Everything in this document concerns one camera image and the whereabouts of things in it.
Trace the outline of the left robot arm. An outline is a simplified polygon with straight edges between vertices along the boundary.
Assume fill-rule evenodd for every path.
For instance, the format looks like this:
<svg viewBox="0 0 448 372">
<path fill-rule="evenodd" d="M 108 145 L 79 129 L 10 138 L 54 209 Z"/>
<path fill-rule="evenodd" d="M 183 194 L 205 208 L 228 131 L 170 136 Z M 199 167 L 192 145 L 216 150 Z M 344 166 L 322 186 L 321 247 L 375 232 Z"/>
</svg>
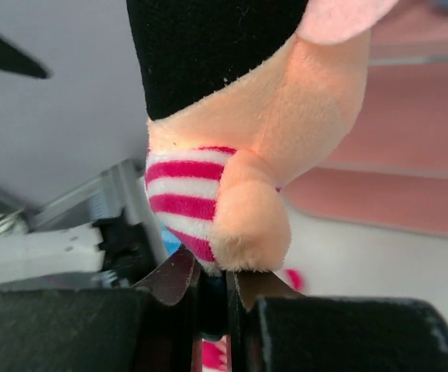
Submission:
<svg viewBox="0 0 448 372">
<path fill-rule="evenodd" d="M 125 22 L 0 26 L 0 284 L 70 273 L 104 284 L 167 258 L 140 182 L 146 112 Z"/>
</svg>

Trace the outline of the black-haired boy doll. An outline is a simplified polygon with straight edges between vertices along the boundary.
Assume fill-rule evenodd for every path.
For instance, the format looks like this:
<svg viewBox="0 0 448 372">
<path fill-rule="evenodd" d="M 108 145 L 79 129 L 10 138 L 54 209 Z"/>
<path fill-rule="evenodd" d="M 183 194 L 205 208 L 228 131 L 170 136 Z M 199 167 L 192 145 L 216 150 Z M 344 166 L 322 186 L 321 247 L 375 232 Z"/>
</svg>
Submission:
<svg viewBox="0 0 448 372">
<path fill-rule="evenodd" d="M 280 190 L 353 128 L 393 1 L 129 1 L 156 217 L 212 276 L 279 269 Z"/>
</svg>

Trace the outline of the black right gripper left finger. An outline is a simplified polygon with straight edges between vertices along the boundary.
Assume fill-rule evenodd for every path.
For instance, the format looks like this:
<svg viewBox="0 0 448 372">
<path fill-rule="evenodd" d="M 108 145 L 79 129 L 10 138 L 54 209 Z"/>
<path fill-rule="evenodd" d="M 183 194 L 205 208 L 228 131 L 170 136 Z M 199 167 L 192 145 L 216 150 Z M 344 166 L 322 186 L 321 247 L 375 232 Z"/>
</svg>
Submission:
<svg viewBox="0 0 448 372">
<path fill-rule="evenodd" d="M 0 371 L 189 371 L 200 273 L 180 250 L 134 288 L 0 291 Z"/>
</svg>

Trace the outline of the pink wooden shelf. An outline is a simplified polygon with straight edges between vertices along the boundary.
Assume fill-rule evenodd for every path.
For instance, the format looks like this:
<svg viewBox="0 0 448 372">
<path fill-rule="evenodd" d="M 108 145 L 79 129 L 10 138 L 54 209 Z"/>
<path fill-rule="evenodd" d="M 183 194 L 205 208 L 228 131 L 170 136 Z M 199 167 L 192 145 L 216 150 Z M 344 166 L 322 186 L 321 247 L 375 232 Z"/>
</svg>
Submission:
<svg viewBox="0 0 448 372">
<path fill-rule="evenodd" d="M 357 124 L 283 194 L 309 215 L 448 237 L 448 1 L 402 1 L 377 25 Z"/>
</svg>

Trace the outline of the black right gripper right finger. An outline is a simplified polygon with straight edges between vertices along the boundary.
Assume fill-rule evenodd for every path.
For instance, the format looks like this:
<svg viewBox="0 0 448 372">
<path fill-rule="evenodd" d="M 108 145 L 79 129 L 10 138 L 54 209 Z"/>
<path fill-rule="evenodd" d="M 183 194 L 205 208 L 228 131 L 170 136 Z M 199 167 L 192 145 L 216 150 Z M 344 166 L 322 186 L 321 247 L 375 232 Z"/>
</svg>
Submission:
<svg viewBox="0 0 448 372">
<path fill-rule="evenodd" d="M 448 325 L 426 301 L 261 297 L 259 371 L 448 372 Z"/>
</svg>

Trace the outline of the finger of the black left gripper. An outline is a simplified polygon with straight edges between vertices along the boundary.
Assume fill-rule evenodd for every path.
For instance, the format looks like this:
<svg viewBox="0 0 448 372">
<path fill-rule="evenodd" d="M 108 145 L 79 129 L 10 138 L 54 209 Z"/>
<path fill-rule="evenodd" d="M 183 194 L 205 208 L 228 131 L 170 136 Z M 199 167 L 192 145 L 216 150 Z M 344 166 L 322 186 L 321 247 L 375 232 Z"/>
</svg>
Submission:
<svg viewBox="0 0 448 372">
<path fill-rule="evenodd" d="M 1 35 L 0 71 L 37 79 L 47 79 L 51 76 L 46 66 Z"/>
</svg>

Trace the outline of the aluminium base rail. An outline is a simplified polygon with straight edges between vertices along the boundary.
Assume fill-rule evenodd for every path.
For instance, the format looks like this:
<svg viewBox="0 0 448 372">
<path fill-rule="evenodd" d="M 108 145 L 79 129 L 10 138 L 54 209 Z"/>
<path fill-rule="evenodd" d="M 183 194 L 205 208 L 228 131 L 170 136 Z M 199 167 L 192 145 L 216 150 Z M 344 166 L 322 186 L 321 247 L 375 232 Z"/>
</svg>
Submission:
<svg viewBox="0 0 448 372">
<path fill-rule="evenodd" d="M 142 167 L 131 159 L 124 160 L 31 211 L 31 230 L 48 231 L 78 226 L 96 219 L 116 217 L 125 210 L 129 223 L 142 223 L 149 232 L 156 232 L 157 223 L 138 185 L 142 175 Z"/>
</svg>

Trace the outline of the white panda toy yellow glasses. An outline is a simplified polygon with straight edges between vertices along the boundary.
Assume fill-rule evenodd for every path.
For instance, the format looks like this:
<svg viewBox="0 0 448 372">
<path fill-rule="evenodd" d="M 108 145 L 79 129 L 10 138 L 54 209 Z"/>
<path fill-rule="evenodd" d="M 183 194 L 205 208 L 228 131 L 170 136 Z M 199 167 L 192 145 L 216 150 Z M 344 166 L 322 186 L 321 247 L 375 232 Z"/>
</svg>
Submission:
<svg viewBox="0 0 448 372">
<path fill-rule="evenodd" d="M 226 327 L 216 341 L 202 343 L 203 371 L 259 371 L 260 320 L 255 318 L 258 298 L 298 298 L 306 280 L 296 269 L 276 273 L 226 272 Z"/>
</svg>

